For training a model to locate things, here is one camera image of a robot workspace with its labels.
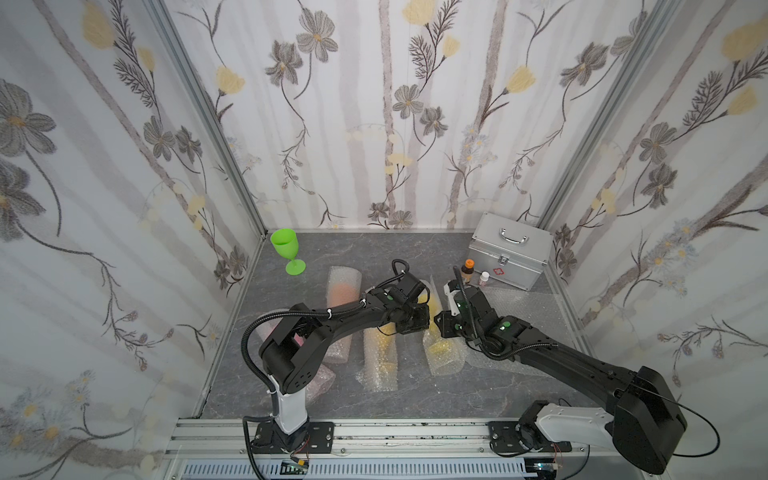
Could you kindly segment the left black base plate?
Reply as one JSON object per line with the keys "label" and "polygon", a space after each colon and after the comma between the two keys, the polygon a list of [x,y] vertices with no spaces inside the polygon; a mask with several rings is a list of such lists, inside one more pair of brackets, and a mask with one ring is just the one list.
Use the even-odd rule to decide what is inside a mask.
{"label": "left black base plate", "polygon": [[307,422],[292,434],[284,433],[274,420],[256,424],[247,445],[255,454],[330,454],[334,441],[333,422]]}

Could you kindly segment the brown bottle orange cap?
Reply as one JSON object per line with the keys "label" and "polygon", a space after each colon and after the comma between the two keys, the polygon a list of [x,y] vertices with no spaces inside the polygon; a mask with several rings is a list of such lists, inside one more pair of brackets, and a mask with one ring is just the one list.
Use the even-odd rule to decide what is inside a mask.
{"label": "brown bottle orange cap", "polygon": [[475,272],[475,262],[472,259],[467,259],[460,267],[460,275],[464,284],[470,284]]}

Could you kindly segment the amber glass in bubble wrap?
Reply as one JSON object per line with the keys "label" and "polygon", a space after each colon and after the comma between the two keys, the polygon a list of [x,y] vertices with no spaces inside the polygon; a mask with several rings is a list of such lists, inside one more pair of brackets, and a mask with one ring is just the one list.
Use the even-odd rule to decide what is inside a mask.
{"label": "amber glass in bubble wrap", "polygon": [[395,325],[366,329],[363,332],[364,365],[358,381],[369,392],[398,389],[398,357]]}

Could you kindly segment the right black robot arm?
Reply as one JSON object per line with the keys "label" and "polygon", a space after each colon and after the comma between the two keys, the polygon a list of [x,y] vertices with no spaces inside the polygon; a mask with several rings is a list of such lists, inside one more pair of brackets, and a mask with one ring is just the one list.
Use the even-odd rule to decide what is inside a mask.
{"label": "right black robot arm", "polygon": [[444,292],[449,307],[434,318],[442,336],[461,337],[492,361],[532,367],[595,404],[585,408],[535,401],[512,428],[512,452],[580,443],[612,449],[651,475],[666,471],[678,454],[690,409],[674,400],[657,371],[606,363],[554,340],[525,320],[500,316],[480,288],[462,280],[449,281]]}

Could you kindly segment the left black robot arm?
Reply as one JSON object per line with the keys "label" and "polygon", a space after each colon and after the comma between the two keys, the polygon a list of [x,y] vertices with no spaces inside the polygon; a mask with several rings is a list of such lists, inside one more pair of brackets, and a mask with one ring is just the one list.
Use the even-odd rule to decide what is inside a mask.
{"label": "left black robot arm", "polygon": [[255,439],[250,424],[270,426],[266,444],[292,455],[309,444],[306,387],[318,373],[327,351],[350,335],[392,325],[407,335],[429,327],[431,294],[424,282],[410,273],[402,259],[391,262],[394,276],[375,285],[359,299],[324,310],[298,303],[258,317],[244,331],[240,353],[247,368],[266,387],[272,404],[270,417],[242,420],[246,454],[258,479],[265,475],[255,460]]}

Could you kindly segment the orange glass in bubble wrap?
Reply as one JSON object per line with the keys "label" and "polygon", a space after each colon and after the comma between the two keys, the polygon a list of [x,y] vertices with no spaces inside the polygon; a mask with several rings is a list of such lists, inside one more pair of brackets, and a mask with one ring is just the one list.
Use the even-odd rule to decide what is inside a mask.
{"label": "orange glass in bubble wrap", "polygon": [[[332,266],[329,272],[326,292],[327,306],[334,308],[358,301],[362,277],[362,273],[357,269],[347,266]],[[329,347],[324,361],[329,364],[347,363],[351,344],[351,336],[346,336],[334,342]]]}

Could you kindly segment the yellow glass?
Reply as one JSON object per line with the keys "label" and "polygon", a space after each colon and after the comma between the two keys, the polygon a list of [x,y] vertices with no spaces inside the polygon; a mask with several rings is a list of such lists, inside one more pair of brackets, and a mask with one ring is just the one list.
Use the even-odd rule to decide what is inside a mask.
{"label": "yellow glass", "polygon": [[467,348],[458,337],[444,338],[434,318],[443,311],[433,278],[424,280],[427,290],[419,297],[429,308],[430,323],[424,331],[422,344],[429,370],[433,376],[449,376],[459,373],[466,362]]}

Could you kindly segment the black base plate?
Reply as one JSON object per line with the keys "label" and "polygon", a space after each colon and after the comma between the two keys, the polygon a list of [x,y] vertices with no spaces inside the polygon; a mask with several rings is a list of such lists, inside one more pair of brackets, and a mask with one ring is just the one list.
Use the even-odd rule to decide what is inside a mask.
{"label": "black base plate", "polygon": [[560,453],[573,450],[570,442],[549,440],[535,424],[517,421],[488,423],[491,450],[501,456],[524,453]]}
{"label": "black base plate", "polygon": [[274,420],[256,424],[247,445],[255,454],[330,454],[334,441],[333,422],[307,422],[292,434],[284,433]]}

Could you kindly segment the silver aluminium case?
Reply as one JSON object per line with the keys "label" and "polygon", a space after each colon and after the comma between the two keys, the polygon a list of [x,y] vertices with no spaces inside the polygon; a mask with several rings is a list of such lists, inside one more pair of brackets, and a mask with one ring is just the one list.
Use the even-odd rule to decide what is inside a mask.
{"label": "silver aluminium case", "polygon": [[485,212],[471,237],[468,258],[490,278],[528,291],[549,263],[553,235]]}

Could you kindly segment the green plastic wine glass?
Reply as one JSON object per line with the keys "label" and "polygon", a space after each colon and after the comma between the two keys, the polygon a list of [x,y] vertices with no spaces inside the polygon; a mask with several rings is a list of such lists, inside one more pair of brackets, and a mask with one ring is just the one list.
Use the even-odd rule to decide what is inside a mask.
{"label": "green plastic wine glass", "polygon": [[297,276],[305,271],[305,262],[298,258],[299,242],[294,230],[278,229],[271,234],[270,241],[277,254],[288,261],[285,267],[288,275]]}

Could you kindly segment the pink glass in bubble wrap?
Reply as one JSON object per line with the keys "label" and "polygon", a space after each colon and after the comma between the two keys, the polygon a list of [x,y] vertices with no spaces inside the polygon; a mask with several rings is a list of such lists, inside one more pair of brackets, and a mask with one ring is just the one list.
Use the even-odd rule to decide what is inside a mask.
{"label": "pink glass in bubble wrap", "polygon": [[267,373],[283,395],[298,393],[311,383],[333,342],[333,329],[319,325],[311,328],[309,336],[299,344],[294,332],[299,320],[283,317],[259,350]]}

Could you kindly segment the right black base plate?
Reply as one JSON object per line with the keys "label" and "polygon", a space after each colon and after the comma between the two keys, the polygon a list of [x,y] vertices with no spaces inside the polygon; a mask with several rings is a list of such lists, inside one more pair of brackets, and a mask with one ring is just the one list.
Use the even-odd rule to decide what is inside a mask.
{"label": "right black base plate", "polygon": [[573,450],[570,442],[549,440],[535,424],[517,421],[488,423],[491,450],[501,456],[524,453],[560,453]]}

